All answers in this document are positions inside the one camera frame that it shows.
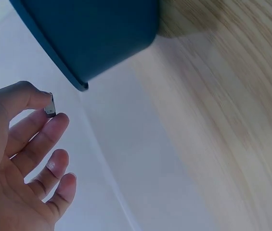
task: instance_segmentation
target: white wall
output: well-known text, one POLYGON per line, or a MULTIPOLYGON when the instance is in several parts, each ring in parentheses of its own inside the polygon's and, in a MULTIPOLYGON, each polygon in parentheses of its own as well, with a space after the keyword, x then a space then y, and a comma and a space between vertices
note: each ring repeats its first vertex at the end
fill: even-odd
POLYGON ((69 151, 78 190, 57 231, 215 230, 129 62, 78 92, 0 0, 0 88, 19 80, 53 92, 70 117, 55 148, 69 151))

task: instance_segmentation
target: knuckle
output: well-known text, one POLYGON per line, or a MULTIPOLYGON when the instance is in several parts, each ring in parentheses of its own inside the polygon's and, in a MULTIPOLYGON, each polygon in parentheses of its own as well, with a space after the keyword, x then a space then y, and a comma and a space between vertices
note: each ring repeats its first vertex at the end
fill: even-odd
POLYGON ((53 145, 53 144, 56 144, 57 143, 57 140, 54 139, 53 137, 51 137, 50 135, 48 135, 45 131, 41 131, 39 132, 41 136, 43 136, 43 138, 46 140, 46 142, 49 144, 49 145, 53 145))
POLYGON ((35 87, 33 86, 32 83, 30 83, 29 81, 19 81, 17 83, 20 87, 24 88, 24 89, 35 89, 35 87))
POLYGON ((30 163, 31 168, 35 169, 41 161, 37 152, 35 152, 34 150, 31 150, 31 149, 23 150, 23 152, 25 154, 27 162, 30 163))
POLYGON ((33 180, 33 182, 36 182, 36 184, 39 186, 39 188, 41 189, 42 192, 39 192, 41 194, 42 197, 46 196, 48 194, 48 190, 47 187, 45 186, 45 184, 43 183, 42 180, 35 178, 33 180))

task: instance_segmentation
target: fingernail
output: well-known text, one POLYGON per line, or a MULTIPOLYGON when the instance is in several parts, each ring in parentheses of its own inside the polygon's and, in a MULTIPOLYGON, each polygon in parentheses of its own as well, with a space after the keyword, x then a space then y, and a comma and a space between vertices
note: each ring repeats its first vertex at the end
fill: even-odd
POLYGON ((77 176, 74 173, 69 172, 68 174, 72 174, 77 179, 77 176))

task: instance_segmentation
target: light wood grain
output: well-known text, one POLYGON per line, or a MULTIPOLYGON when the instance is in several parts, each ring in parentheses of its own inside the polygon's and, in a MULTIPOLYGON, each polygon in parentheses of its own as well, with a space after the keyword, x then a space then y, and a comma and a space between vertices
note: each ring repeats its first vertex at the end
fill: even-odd
POLYGON ((272 231, 272 0, 163 0, 132 62, 220 230, 272 231))

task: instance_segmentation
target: finger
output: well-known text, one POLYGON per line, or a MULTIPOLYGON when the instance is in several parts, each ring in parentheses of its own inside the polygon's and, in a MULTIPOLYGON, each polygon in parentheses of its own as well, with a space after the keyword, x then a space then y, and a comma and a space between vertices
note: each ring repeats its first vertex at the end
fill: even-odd
POLYGON ((45 155, 59 141, 69 123, 67 115, 59 113, 27 144, 27 146, 11 159, 25 177, 35 169, 45 155))
POLYGON ((52 96, 42 93, 28 82, 19 82, 0 89, 0 163, 8 140, 10 119, 24 109, 40 109, 52 96))
POLYGON ((46 202, 46 205, 53 213, 54 222, 57 222, 72 204, 76 194, 76 181, 74 174, 64 175, 53 197, 46 202))
POLYGON ((4 154, 9 158, 19 153, 47 123, 48 118, 43 109, 34 111, 23 120, 12 126, 4 154))
POLYGON ((28 183, 28 186, 40 200, 44 199, 62 178, 67 166, 67 151, 62 149, 54 151, 45 168, 28 183))
POLYGON ((25 109, 41 109, 52 100, 52 96, 35 88, 27 81, 20 81, 0 89, 0 112, 11 120, 25 109))

